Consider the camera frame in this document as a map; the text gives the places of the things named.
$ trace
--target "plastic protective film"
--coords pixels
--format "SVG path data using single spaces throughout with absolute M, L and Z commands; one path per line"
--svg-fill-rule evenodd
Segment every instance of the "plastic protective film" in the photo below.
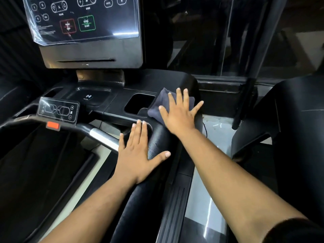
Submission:
M 137 0 L 23 0 L 34 42 L 54 44 L 139 36 Z

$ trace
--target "hand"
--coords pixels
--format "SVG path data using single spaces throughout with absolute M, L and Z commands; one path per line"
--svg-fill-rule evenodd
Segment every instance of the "hand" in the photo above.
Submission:
M 127 145 L 125 147 L 124 135 L 119 137 L 118 160 L 114 177 L 130 179 L 132 185 L 139 184 L 164 160 L 171 156 L 164 151 L 155 158 L 147 158 L 147 123 L 140 120 L 133 124 Z
M 170 111 L 169 113 L 164 106 L 159 106 L 160 114 L 168 130 L 178 138 L 182 133 L 195 129 L 194 118 L 198 110 L 203 105 L 199 102 L 191 111 L 189 111 L 189 94 L 188 89 L 183 91 L 183 100 L 180 88 L 177 88 L 177 103 L 171 93 L 168 94 Z

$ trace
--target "handlebar control panel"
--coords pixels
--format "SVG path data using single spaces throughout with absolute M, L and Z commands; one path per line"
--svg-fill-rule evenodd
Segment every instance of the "handlebar control panel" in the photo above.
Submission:
M 41 97 L 37 115 L 55 121 L 76 124 L 79 110 L 80 103 L 78 101 Z

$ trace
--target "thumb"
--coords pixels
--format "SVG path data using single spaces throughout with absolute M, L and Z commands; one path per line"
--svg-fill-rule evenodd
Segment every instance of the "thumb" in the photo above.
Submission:
M 166 160 L 168 157 L 171 156 L 171 153 L 169 151 L 161 152 L 160 154 L 156 155 L 153 159 L 151 159 L 150 165 L 151 170 L 154 170 L 160 163 L 162 163 L 164 160 Z
M 168 111 L 165 109 L 164 106 L 159 106 L 160 114 L 163 119 L 164 124 L 166 123 L 166 120 L 169 116 Z

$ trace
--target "gray cloth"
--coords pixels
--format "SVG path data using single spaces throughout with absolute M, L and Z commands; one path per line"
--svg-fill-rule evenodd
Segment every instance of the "gray cloth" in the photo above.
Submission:
M 164 106 L 166 108 L 166 110 L 169 112 L 169 97 L 168 97 L 168 93 L 171 92 L 169 90 L 167 90 L 166 88 L 163 88 L 160 92 L 160 94 L 158 95 L 158 97 L 156 98 L 155 102 L 150 106 L 150 108 L 147 110 L 147 114 L 148 116 L 155 118 L 157 121 L 159 121 L 161 124 L 164 125 L 164 121 L 162 119 L 162 116 L 160 114 L 160 110 L 159 110 L 159 106 Z M 177 94 L 171 92 L 173 98 L 175 101 L 177 98 Z M 192 110 L 195 104 L 195 98 L 194 97 L 189 97 L 189 110 Z

